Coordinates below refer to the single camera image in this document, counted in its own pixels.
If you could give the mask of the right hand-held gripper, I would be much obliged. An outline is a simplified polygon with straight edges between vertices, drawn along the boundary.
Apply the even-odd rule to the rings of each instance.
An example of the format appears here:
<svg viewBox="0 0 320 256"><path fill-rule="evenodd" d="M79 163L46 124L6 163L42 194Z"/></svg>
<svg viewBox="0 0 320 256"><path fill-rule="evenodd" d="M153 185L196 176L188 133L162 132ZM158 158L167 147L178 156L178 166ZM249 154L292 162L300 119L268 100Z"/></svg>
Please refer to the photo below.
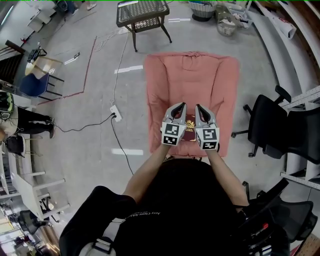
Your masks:
<svg viewBox="0 0 320 256"><path fill-rule="evenodd" d="M195 106L195 139L201 150L220 150L220 128L215 124L216 116L202 104Z"/></svg>

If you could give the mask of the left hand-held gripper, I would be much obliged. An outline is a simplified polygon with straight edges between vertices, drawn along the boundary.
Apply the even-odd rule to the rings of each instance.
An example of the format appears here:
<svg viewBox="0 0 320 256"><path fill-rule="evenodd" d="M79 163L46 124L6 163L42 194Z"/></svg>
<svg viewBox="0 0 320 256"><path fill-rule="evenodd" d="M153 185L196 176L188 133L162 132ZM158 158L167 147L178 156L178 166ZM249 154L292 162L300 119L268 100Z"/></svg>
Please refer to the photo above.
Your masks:
<svg viewBox="0 0 320 256"><path fill-rule="evenodd" d="M170 106L161 125L161 143L169 146L177 146L184 136L187 115L187 104L179 102Z"/></svg>

